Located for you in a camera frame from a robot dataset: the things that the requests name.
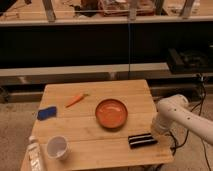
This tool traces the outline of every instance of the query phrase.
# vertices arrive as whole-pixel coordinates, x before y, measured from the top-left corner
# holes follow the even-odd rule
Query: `floor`
[[[207,95],[202,116],[213,121],[213,94]],[[28,137],[36,119],[39,102],[0,104],[0,171],[20,170],[22,159],[28,144]],[[178,124],[173,125],[172,131],[182,142],[185,129]],[[207,156],[213,170],[213,147],[206,144]],[[110,170],[144,170],[143,167]],[[178,149],[174,162],[165,164],[162,171],[207,171],[203,146],[200,138],[190,133],[186,145]]]

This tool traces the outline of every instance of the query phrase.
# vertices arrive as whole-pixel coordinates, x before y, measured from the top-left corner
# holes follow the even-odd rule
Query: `red object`
[[[75,103],[84,99],[84,97],[86,97],[86,96],[87,96],[87,94],[84,94],[84,93],[79,93],[79,94],[75,95],[65,107],[67,108],[67,107],[74,105]]]
[[[95,111],[100,125],[105,128],[121,127],[127,119],[126,106],[116,99],[106,99],[100,102]]]

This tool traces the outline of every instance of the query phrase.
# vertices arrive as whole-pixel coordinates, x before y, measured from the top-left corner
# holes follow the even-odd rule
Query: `orange bowl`
[[[127,120],[126,106],[116,99],[105,99],[96,107],[96,118],[99,124],[105,128],[118,128]]]

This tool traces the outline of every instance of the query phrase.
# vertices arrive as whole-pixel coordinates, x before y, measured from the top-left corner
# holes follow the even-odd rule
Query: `orange carrot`
[[[84,97],[86,97],[86,96],[88,96],[88,94],[79,93],[79,94],[75,95],[65,107],[68,108],[68,107],[74,105],[75,103],[84,99]]]

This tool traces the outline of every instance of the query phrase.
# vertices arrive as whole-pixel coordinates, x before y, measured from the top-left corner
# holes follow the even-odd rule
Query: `shelf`
[[[72,1],[58,1],[52,0],[53,13],[55,15],[55,21],[50,23],[47,18],[42,0],[32,0],[31,4],[26,5],[24,0],[18,0],[11,8],[7,10],[0,17],[0,26],[4,25],[29,25],[29,24],[121,24],[121,23],[147,23],[147,22],[185,22],[177,14],[171,12],[168,8],[168,4],[181,3],[180,0],[166,0],[164,3],[164,11],[167,15],[163,16],[137,16],[136,20],[129,21],[127,16],[120,17],[104,17],[101,14],[96,14],[92,17],[76,16],[74,8],[70,5],[80,5],[79,0]],[[213,21],[213,1],[202,0],[200,7],[196,14],[192,14],[189,20],[200,21],[210,20]]]

